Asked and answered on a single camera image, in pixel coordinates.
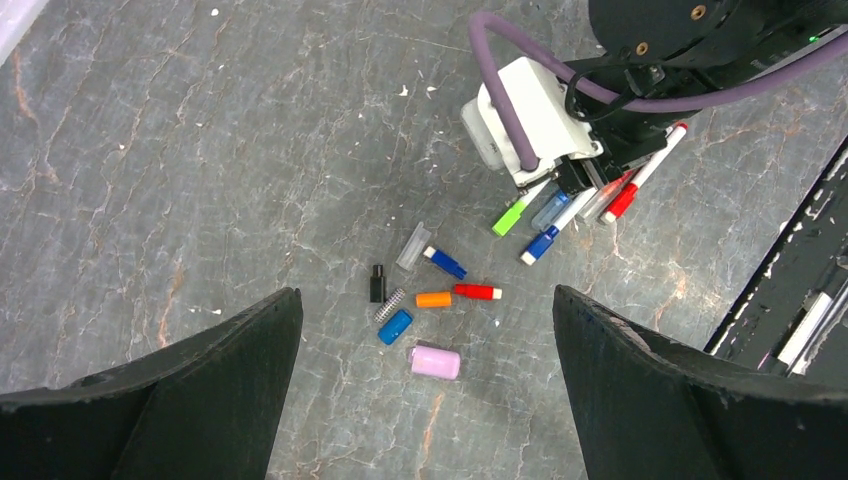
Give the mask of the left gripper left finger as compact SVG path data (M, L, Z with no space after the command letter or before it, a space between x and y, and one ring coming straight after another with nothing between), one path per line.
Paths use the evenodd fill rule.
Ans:
M59 388L1 398L5 479L262 479L301 340L301 293Z

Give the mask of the clear cap blue pen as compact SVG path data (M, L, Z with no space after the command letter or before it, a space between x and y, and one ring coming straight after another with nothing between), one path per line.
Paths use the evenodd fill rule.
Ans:
M568 207L571 199L562 191L554 194L541 208L541 210L531 219L531 227L539 232L546 231L558 218L558 216Z

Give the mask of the blue eraser marker cap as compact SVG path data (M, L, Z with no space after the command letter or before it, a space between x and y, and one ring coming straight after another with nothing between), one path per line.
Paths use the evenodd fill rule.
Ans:
M444 251L433 246L427 246L422 252L422 255L447 274L458 280L465 279L467 270L462 267L457 260Z

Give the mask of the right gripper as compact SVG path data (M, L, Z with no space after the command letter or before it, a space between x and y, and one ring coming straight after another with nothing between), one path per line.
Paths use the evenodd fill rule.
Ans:
M661 66L625 66L614 59L584 59L563 64L574 71L567 81L566 112L591 127L590 138L600 144L601 151L589 159L561 158L555 170L556 186L569 196L590 187L602 187L622 177L644 158L666 146L665 137L670 117L628 111L625 105L645 96L661 92L666 70ZM613 100L604 104L575 88L592 81L606 82L614 92Z

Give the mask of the orange marker cap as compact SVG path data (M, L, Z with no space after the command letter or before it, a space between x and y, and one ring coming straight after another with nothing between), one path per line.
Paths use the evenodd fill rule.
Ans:
M452 294L449 291L424 292L415 296L418 308L445 308L453 304Z

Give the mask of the green cap white marker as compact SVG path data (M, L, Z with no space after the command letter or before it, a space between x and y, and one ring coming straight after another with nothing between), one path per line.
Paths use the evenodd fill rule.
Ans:
M510 207L492 225L491 230L499 237L505 236L520 220L526 208L545 189L549 180L528 188L510 205Z

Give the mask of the pink highlighter cap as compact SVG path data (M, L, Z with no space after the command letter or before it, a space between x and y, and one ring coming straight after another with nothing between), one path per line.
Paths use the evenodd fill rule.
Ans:
M457 352L414 346L408 355L411 372L444 380L456 380L461 367L461 356Z

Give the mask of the black pen cap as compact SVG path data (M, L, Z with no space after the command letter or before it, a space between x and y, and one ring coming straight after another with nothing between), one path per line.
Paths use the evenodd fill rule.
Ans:
M369 279L369 301L371 303L383 304L387 297L386 278L382 264L372 266Z

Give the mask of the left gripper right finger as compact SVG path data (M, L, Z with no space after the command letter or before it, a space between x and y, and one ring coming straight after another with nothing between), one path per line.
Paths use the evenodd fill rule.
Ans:
M560 285L553 328L592 479L843 479L847 393L758 372Z

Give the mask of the small red marker cap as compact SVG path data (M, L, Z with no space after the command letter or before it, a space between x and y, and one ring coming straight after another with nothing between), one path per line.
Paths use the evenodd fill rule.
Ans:
M453 292L469 299L486 301L499 300L503 296L502 289L479 284L455 284Z

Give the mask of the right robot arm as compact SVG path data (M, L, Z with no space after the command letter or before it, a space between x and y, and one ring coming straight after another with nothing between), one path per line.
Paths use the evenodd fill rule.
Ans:
M557 185L568 195L602 187L665 147L667 128L698 113L634 111L639 100L680 100L729 90L847 22L844 1L591 1L592 32L605 54L574 60L579 88L594 83L611 103L581 89L566 109L588 120L602 153L564 159Z

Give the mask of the blue deli marker cap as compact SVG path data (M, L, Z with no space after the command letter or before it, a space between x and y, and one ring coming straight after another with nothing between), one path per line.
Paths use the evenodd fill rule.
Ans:
M414 317L405 309L395 312L378 330L377 337L385 345L392 345L413 323Z

